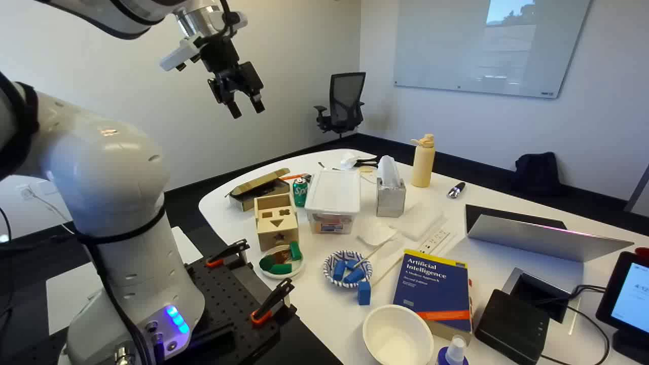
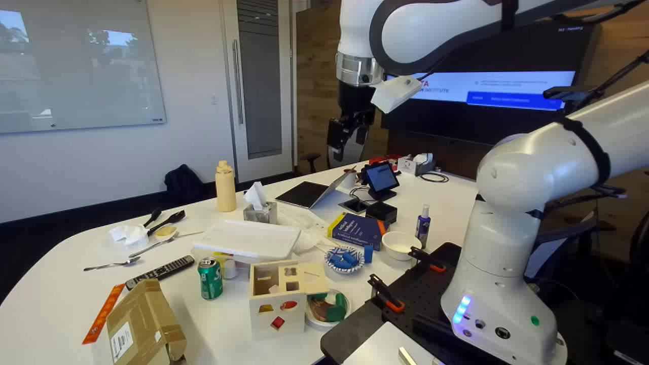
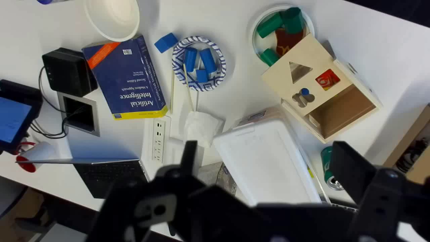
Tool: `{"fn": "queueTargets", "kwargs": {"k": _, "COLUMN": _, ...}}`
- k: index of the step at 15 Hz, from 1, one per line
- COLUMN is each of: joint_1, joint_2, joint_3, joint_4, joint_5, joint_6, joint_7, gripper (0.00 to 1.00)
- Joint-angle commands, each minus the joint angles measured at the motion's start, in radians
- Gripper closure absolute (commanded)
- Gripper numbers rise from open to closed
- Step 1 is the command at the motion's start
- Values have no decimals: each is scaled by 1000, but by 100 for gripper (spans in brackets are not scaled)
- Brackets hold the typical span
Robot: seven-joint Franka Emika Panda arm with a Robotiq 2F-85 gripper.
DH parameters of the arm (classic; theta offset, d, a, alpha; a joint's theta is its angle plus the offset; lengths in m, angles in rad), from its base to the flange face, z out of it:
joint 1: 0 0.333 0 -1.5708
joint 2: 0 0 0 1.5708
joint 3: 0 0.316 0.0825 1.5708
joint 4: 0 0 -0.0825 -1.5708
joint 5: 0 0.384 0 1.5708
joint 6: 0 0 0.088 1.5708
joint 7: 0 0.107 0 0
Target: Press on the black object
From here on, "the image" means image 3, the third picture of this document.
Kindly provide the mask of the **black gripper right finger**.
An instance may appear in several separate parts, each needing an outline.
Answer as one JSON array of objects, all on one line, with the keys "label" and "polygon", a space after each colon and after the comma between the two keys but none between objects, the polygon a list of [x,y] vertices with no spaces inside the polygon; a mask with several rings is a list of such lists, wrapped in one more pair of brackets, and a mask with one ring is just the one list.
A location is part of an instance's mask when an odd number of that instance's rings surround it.
[{"label": "black gripper right finger", "polygon": [[376,168],[345,141],[332,144],[331,169],[358,204],[351,240],[401,242],[401,222],[430,240],[429,179],[419,184],[392,168]]}]

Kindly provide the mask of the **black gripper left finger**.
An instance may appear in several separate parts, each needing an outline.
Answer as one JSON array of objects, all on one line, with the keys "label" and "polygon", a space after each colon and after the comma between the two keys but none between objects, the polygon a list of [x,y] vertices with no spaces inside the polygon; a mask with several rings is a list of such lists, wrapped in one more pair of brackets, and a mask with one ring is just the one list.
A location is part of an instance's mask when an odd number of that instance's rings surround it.
[{"label": "black gripper left finger", "polygon": [[246,242],[249,207],[194,175],[198,149],[196,141],[187,141],[180,162],[160,168],[152,181],[116,181],[89,242],[148,242],[151,228],[161,223],[184,242]]}]

